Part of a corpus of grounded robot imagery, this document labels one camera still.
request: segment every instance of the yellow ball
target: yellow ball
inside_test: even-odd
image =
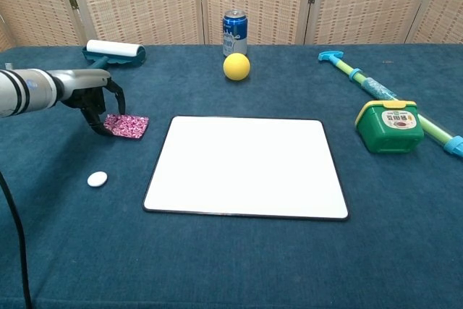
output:
[[[225,58],[224,73],[230,80],[243,80],[249,74],[251,63],[244,54],[230,54]]]

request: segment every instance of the water gun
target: water gun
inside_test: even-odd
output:
[[[342,61],[344,52],[342,51],[325,51],[318,55],[318,61],[330,61],[335,67],[339,68],[349,76],[349,80],[357,82],[360,87],[366,90],[371,96],[382,101],[398,101],[397,94],[380,84],[371,77],[364,76],[362,70],[352,68]],[[443,130],[429,118],[418,114],[421,127],[434,140],[443,146],[448,153],[463,157],[463,137],[455,135],[448,130]]]

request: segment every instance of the blue can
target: blue can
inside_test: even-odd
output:
[[[224,55],[247,53],[247,17],[243,10],[229,10],[224,19]]]

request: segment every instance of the green plastic box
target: green plastic box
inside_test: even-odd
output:
[[[374,153],[408,153],[425,137],[414,101],[369,101],[355,126]]]

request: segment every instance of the blue tablecloth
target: blue tablecloth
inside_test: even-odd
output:
[[[36,307],[460,308],[463,160],[429,137],[407,155],[368,153],[354,119],[370,96],[318,63],[328,49],[463,133],[462,45],[251,46],[250,78],[239,83],[224,77],[220,46],[149,46],[143,66],[109,68],[127,113],[150,118],[142,140],[97,135],[62,104],[0,119],[0,168],[23,220]],[[5,62],[88,65],[78,47],[13,48]],[[106,102],[116,113],[109,93]],[[179,114],[322,120],[350,219],[144,212]],[[91,188],[98,170],[109,180]],[[0,308],[22,308],[20,279],[0,198]]]

